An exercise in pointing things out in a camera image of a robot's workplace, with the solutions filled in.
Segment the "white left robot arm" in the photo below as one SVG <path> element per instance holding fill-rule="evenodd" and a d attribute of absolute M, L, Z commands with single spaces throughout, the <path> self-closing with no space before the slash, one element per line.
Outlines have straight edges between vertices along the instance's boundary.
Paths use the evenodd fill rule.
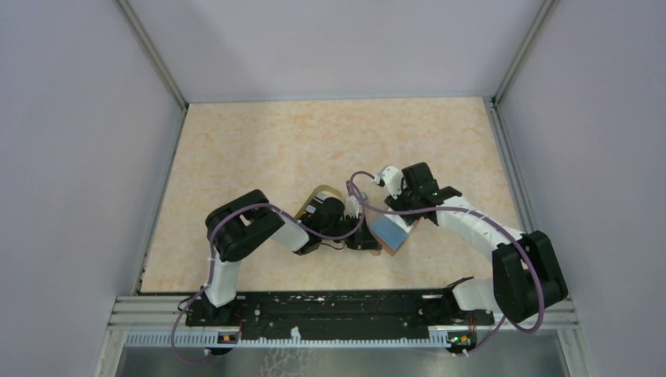
<path fill-rule="evenodd" d="M 255 189 L 213 210 L 205 226 L 210 258 L 202 297 L 205 315 L 217 325 L 229 323 L 236 313 L 240 263 L 267 240 L 296 255 L 310 254 L 326 241 L 355 251 L 382 250 L 357 199 L 329 185 L 317 186 L 296 215 Z"/>

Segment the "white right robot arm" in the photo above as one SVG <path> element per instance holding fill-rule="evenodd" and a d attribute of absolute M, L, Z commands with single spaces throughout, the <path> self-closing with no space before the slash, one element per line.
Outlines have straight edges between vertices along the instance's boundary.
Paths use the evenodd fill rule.
<path fill-rule="evenodd" d="M 463 323 L 473 310 L 501 312 L 519 323 L 564 300 L 569 290 L 549 237 L 506 228 L 473 206 L 451 187 L 440 187 L 426 163 L 399 169 L 384 167 L 376 183 L 388 192 L 387 212 L 371 225 L 372 232 L 395 253 L 414 225 L 426 219 L 447 229 L 482 253 L 492 265 L 492 277 L 464 278 L 449 289 L 442 313 L 453 324 Z"/>

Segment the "beige oval tray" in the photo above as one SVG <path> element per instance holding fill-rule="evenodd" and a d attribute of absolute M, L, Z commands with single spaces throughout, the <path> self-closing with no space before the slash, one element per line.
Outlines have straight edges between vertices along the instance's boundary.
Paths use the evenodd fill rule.
<path fill-rule="evenodd" d="M 295 218 L 301 222 L 312 214 L 333 213 L 341 216 L 345 210 L 343 194 L 330 185 L 318 185 L 307 197 Z"/>

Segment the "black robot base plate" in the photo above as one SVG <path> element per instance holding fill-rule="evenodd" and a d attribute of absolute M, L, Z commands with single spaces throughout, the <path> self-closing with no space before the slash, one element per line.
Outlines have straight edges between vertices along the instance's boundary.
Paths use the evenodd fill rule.
<path fill-rule="evenodd" d="M 240 327 L 243 340 L 420 340 L 431 326 L 493 325 L 485 310 L 463 311 L 448 288 L 366 291 L 248 291 L 219 308 L 207 298 L 186 311 L 189 327 Z"/>

